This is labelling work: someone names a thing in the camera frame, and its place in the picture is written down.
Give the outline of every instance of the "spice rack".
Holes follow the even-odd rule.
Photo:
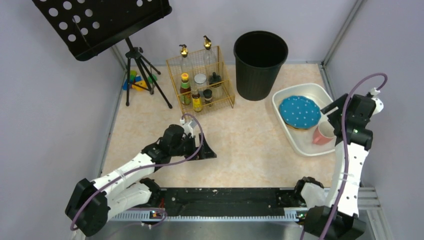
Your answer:
[[[221,53],[221,49],[219,46],[213,46],[210,48],[210,51],[213,51],[217,57],[217,63],[204,65],[203,55],[205,54],[206,49],[189,52],[188,57],[191,59],[193,63],[193,73],[190,76],[190,79],[194,79],[194,76],[197,74],[205,74],[207,75],[207,70],[217,70],[217,74],[221,76],[222,82],[211,84],[204,87],[199,87],[200,91],[205,89],[214,90],[214,87],[222,84],[223,93],[219,98],[213,98],[211,103],[206,104],[205,99],[202,98],[202,110],[195,111],[193,104],[182,104],[180,99],[183,95],[191,94],[191,92],[185,92],[184,94],[180,93],[180,84],[181,84],[181,74],[183,73],[180,66],[181,56],[176,56],[166,60],[166,65],[168,66],[169,76],[172,81],[173,88],[175,90],[176,97],[178,99],[179,107],[183,114],[190,113],[195,116],[201,116],[210,112],[215,112],[219,109],[232,107],[234,108],[234,104],[236,103],[236,94],[234,92],[233,85],[230,80],[230,76],[228,75],[227,66],[224,62],[224,57]]]

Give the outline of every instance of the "black bucket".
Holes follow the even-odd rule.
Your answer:
[[[234,44],[235,81],[240,96],[250,101],[266,98],[288,54],[286,42],[272,32],[241,35]]]

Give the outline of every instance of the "cup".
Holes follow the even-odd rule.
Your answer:
[[[328,121],[323,121],[315,128],[312,136],[312,143],[316,145],[324,145],[333,140],[334,128]]]

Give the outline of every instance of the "black music stand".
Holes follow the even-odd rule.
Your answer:
[[[141,54],[140,47],[133,47],[129,37],[146,26],[170,14],[169,0],[32,0],[78,61],[87,61],[114,44],[125,39],[127,57],[127,95],[129,106],[129,81],[131,59],[146,83],[144,88],[154,93],[145,71],[171,109],[172,105],[147,69],[145,61],[158,75],[161,73]]]

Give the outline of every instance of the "black tripod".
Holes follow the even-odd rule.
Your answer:
[[[147,90],[150,92],[150,94],[152,95],[154,93],[154,89],[155,86],[157,87],[157,90],[159,90],[160,94],[162,95],[163,99],[165,99],[165,102],[168,104],[168,107],[170,109],[172,109],[172,105],[171,103],[168,101],[167,97],[165,96],[164,92],[162,92],[161,88],[159,87],[158,83],[156,82],[156,80],[153,78],[152,73],[149,71],[149,69],[146,67],[146,64],[143,62],[143,60],[152,68],[156,71],[156,73],[158,75],[161,74],[160,71],[158,71],[155,66],[153,66],[143,55],[143,49],[141,47],[134,47],[133,44],[131,43],[130,39],[127,37],[125,38],[125,42],[128,45],[129,48],[129,52],[127,52],[125,54],[125,57],[127,58],[127,64],[126,64],[126,69],[127,69],[127,74],[126,74],[126,105],[129,106],[130,105],[130,67],[131,67],[131,59],[135,60],[135,63],[137,64],[138,69],[140,70],[141,76],[143,77],[143,80],[147,86],[147,88],[142,87],[137,85],[135,82],[132,82],[132,85],[135,85],[139,88],[142,88],[144,90]],[[147,79],[147,76],[145,74],[145,71],[147,72],[148,76],[150,77],[153,86],[150,86],[150,83]]]

